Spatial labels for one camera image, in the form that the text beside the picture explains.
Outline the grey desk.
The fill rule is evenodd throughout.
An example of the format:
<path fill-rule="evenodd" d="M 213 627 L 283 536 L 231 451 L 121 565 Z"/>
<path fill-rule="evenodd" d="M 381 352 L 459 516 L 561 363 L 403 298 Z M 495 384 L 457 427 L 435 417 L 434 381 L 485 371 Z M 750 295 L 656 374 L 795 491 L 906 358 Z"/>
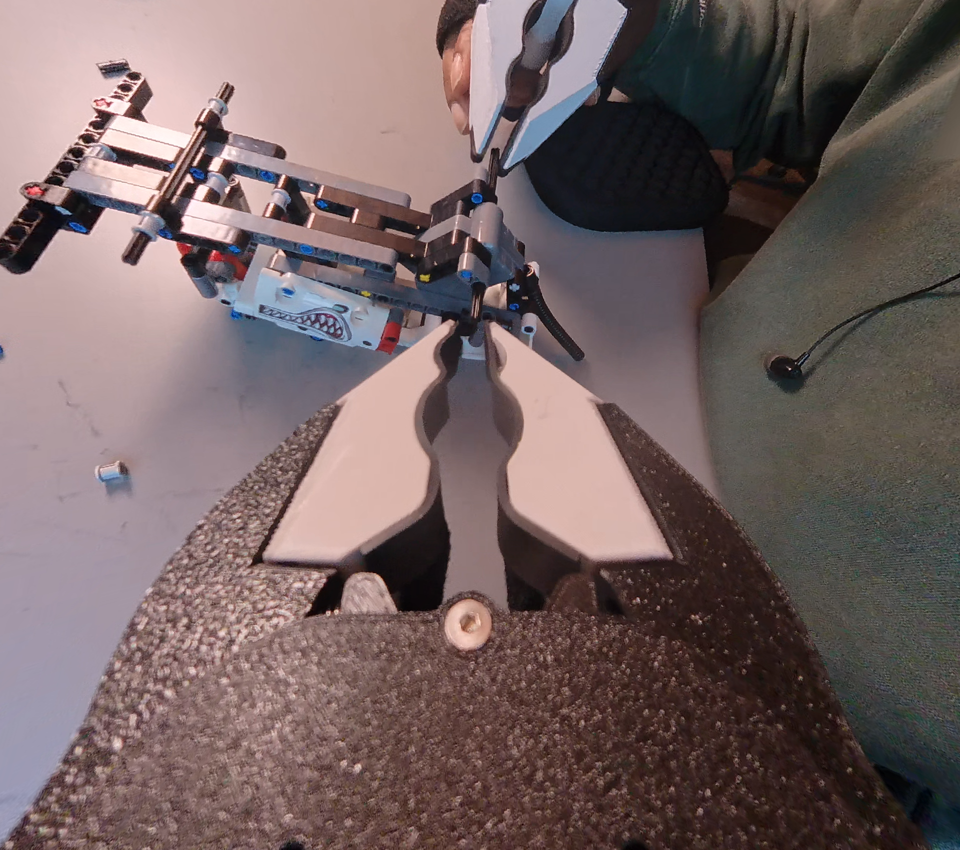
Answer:
<path fill-rule="evenodd" d="M 180 131 L 219 85 L 227 126 L 295 162 L 406 192 L 473 174 L 434 45 L 444 0 L 1 0 L 2 226 L 114 85 L 147 76 L 148 118 Z M 515 169 L 498 196 L 586 352 L 536 348 L 617 403 L 710 492 L 699 231 L 594 234 L 553 217 Z M 2 833 L 64 754 L 145 589 L 207 511 L 320 407 L 386 363 L 203 300 L 170 244 L 122 263 L 130 217 L 59 234 L 2 272 Z M 124 460 L 126 481 L 101 484 Z"/>

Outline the person's right forearm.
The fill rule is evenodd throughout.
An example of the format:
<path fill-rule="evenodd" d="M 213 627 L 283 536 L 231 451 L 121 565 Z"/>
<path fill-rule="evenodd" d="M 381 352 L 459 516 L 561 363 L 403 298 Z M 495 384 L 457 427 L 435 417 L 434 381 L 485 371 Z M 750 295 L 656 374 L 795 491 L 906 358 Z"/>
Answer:
<path fill-rule="evenodd" d="M 738 168 L 814 165 L 858 99 L 888 102 L 907 0 L 659 0 L 652 33 L 618 71 Z"/>

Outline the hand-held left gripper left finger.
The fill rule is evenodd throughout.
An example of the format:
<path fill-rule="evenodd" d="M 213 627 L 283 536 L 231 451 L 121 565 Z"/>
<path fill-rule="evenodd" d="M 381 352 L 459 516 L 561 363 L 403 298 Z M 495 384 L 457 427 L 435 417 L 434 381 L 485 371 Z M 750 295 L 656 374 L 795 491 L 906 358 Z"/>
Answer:
<path fill-rule="evenodd" d="M 433 442 L 450 417 L 456 323 L 443 323 L 336 403 L 337 414 L 263 553 L 269 564 L 348 566 L 426 515 Z"/>

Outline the person's green sweatshirt torso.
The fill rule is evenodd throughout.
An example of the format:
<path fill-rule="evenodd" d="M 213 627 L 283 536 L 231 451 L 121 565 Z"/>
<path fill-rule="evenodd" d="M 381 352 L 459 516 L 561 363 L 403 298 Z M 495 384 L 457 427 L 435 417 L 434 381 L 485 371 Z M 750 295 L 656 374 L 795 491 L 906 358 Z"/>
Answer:
<path fill-rule="evenodd" d="M 891 100 L 858 99 L 813 182 L 702 317 L 726 506 L 790 591 L 861 745 L 958 826 L 958 0 L 910 0 Z"/>

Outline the toy vehicle chassis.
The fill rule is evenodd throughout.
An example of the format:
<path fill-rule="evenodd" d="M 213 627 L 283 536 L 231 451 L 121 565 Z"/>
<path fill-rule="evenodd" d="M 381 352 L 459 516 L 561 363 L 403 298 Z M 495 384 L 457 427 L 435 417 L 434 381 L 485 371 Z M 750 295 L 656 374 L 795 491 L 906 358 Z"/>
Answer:
<path fill-rule="evenodd" d="M 52 170 L 21 188 L 25 203 L 1 239 L 9 272 L 29 271 L 57 233 L 90 233 L 106 209 L 130 214 L 133 236 L 187 144 L 194 126 L 147 122 L 152 90 L 142 73 L 119 77 Z M 201 296 L 234 318 L 369 352 L 411 346 L 445 319 L 470 337 L 472 215 L 490 193 L 487 167 L 421 211 L 401 193 L 289 162 L 280 145 L 229 132 L 224 117 L 174 199 L 180 231 L 153 241 L 176 245 Z M 495 209 L 480 327 L 497 323 L 528 343 L 546 329 L 581 361 L 498 198 Z"/>

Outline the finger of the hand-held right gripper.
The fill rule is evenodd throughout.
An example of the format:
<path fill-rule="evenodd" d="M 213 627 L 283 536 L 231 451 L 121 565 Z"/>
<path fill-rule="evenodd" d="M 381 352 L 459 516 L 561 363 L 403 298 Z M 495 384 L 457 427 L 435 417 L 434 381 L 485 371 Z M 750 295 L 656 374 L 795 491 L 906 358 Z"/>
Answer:
<path fill-rule="evenodd" d="M 502 172 L 529 157 L 598 88 L 599 73 L 627 16 L 618 0 L 574 2 L 571 41 L 547 68 L 545 89 L 513 130 L 501 157 Z"/>
<path fill-rule="evenodd" d="M 486 0 L 478 4 L 470 52 L 469 136 L 480 161 L 507 102 L 511 66 L 522 56 L 528 14 L 540 0 Z"/>

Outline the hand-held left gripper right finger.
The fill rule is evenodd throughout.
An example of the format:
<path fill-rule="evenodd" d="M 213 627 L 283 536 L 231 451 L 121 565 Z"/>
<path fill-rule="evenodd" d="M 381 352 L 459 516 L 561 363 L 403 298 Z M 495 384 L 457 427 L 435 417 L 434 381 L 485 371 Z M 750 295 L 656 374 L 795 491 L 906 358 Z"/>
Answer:
<path fill-rule="evenodd" d="M 508 446 L 501 502 L 510 519 L 600 566 L 672 559 L 599 398 L 496 324 L 486 326 L 486 361 Z"/>

